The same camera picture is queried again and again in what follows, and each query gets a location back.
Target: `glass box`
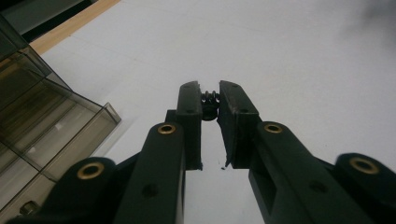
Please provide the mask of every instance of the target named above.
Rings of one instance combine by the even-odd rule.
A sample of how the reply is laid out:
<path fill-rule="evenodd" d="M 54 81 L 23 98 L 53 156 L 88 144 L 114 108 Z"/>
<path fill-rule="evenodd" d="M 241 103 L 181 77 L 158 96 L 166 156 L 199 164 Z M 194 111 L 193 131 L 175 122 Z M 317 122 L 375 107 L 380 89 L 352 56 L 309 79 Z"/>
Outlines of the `glass box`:
<path fill-rule="evenodd" d="M 40 205 L 120 122 L 73 92 L 0 16 L 0 224 Z"/>

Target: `round bolt hole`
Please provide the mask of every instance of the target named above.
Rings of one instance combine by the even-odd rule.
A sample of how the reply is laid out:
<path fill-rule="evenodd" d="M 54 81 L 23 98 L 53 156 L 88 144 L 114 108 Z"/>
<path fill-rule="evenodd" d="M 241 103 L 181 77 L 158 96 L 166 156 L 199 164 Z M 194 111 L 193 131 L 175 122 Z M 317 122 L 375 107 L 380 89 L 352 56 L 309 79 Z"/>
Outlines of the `round bolt hole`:
<path fill-rule="evenodd" d="M 148 184 L 142 189 L 142 195 L 146 199 L 154 198 L 158 194 L 158 187 L 156 184 Z"/>
<path fill-rule="evenodd" d="M 91 162 L 78 170 L 77 177 L 83 180 L 93 179 L 99 176 L 104 170 L 105 166 L 101 162 Z"/>
<path fill-rule="evenodd" d="M 174 133 L 175 130 L 176 130 L 176 127 L 174 125 L 170 125 L 170 124 L 164 124 L 158 128 L 158 132 L 161 134 Z"/>
<path fill-rule="evenodd" d="M 379 168 L 369 160 L 360 157 L 354 157 L 349 160 L 349 164 L 356 170 L 367 175 L 376 175 L 379 173 Z"/>
<path fill-rule="evenodd" d="M 309 188 L 317 193 L 326 193 L 328 191 L 327 187 L 324 184 L 318 182 L 317 180 L 311 181 L 311 183 L 309 184 Z"/>
<path fill-rule="evenodd" d="M 268 133 L 281 133 L 283 132 L 282 128 L 276 124 L 267 124 L 264 126 L 265 131 Z"/>

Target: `black plastic part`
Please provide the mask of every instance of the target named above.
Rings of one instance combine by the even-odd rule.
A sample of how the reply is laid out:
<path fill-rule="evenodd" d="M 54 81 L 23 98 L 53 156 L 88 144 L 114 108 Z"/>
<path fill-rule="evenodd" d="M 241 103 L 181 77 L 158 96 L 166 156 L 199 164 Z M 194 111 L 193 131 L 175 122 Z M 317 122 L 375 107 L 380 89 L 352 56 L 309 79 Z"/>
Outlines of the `black plastic part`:
<path fill-rule="evenodd" d="M 62 22 L 69 20 L 71 17 L 75 16 L 80 11 L 84 10 L 85 8 L 89 7 L 90 5 L 92 5 L 91 0 L 84 0 L 80 3 L 77 3 L 75 6 L 70 7 L 69 9 L 62 12 L 61 14 L 49 19 L 48 21 L 41 23 L 40 25 L 33 28 L 32 30 L 29 30 L 24 34 L 21 34 L 21 36 L 27 42 L 30 43 L 30 42 L 34 41 L 35 39 L 39 38 L 40 36 L 42 36 L 43 34 L 45 34 L 46 32 L 57 27 Z"/>
<path fill-rule="evenodd" d="M 259 111 L 241 86 L 221 81 L 218 124 L 227 151 L 226 165 L 234 169 L 248 169 L 254 148 L 256 125 L 262 121 Z"/>
<path fill-rule="evenodd" d="M 183 139 L 176 123 L 151 128 L 112 223 L 183 223 Z"/>
<path fill-rule="evenodd" d="M 357 154 L 338 157 L 333 176 L 376 223 L 396 220 L 396 174 L 381 162 Z"/>
<path fill-rule="evenodd" d="M 112 192 L 114 195 L 113 198 L 117 201 L 115 202 L 116 207 L 118 207 L 118 203 L 120 202 L 120 198 L 122 197 L 125 188 L 128 184 L 129 178 L 131 177 L 132 171 L 136 165 L 137 160 L 139 159 L 140 152 L 133 155 L 129 159 L 121 162 L 117 165 L 117 172 L 113 178 L 113 184 L 117 186 L 117 191 Z"/>
<path fill-rule="evenodd" d="M 3 0 L 0 3 L 0 11 L 3 11 L 4 9 L 7 9 L 9 7 L 17 5 L 19 2 L 22 2 L 23 0 Z"/>
<path fill-rule="evenodd" d="M 374 223 L 286 126 L 259 123 L 255 143 L 249 179 L 265 223 Z"/>
<path fill-rule="evenodd" d="M 319 158 L 317 158 L 317 160 L 322 164 L 322 166 L 323 166 L 327 171 L 329 171 L 330 173 L 332 173 L 332 170 L 334 169 L 334 165 L 333 165 L 333 164 L 328 163 L 328 162 L 326 162 L 326 161 L 323 161 L 323 160 L 321 160 L 321 159 L 319 159 Z"/>
<path fill-rule="evenodd" d="M 78 173 L 85 165 L 102 164 L 103 171 L 96 166 L 84 169 L 85 176 L 99 172 L 93 178 L 81 179 Z M 16 217 L 7 224 L 83 224 L 109 223 L 111 210 L 116 206 L 109 197 L 115 191 L 113 175 L 116 165 L 106 158 L 88 158 L 73 165 L 52 189 L 41 210 L 34 216 Z"/>
<path fill-rule="evenodd" d="M 210 121 L 218 117 L 219 110 L 219 94 L 213 91 L 206 91 L 202 94 L 202 120 Z"/>
<path fill-rule="evenodd" d="M 202 170 L 201 162 L 201 90 L 197 81 L 180 87 L 177 110 L 168 111 L 165 121 L 173 121 L 184 129 L 186 170 Z"/>

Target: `white surface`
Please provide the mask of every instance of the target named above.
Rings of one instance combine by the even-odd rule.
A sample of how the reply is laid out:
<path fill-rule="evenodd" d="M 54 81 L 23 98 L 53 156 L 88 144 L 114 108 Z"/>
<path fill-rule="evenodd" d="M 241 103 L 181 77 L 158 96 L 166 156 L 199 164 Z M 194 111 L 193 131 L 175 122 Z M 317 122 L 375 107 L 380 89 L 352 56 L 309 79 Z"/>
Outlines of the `white surface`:
<path fill-rule="evenodd" d="M 396 18 L 391 1 L 122 0 L 43 57 L 122 123 L 100 148 L 120 162 L 198 80 L 240 84 L 263 120 L 331 163 L 359 152 L 396 171 Z M 262 223 L 247 171 L 228 168 L 203 123 L 202 172 L 187 173 L 185 223 Z"/>

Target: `wooden edge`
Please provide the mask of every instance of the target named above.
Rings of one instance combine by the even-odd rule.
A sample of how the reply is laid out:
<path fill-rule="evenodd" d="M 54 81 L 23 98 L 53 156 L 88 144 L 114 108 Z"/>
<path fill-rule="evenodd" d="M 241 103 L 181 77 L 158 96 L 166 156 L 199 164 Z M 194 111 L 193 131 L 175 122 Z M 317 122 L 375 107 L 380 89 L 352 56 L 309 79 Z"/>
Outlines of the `wooden edge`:
<path fill-rule="evenodd" d="M 73 34 L 76 30 L 116 5 L 120 0 L 99 0 L 91 6 L 80 11 L 77 15 L 53 28 L 51 31 L 40 36 L 30 43 L 30 46 L 42 54 L 57 45 L 62 40 Z"/>

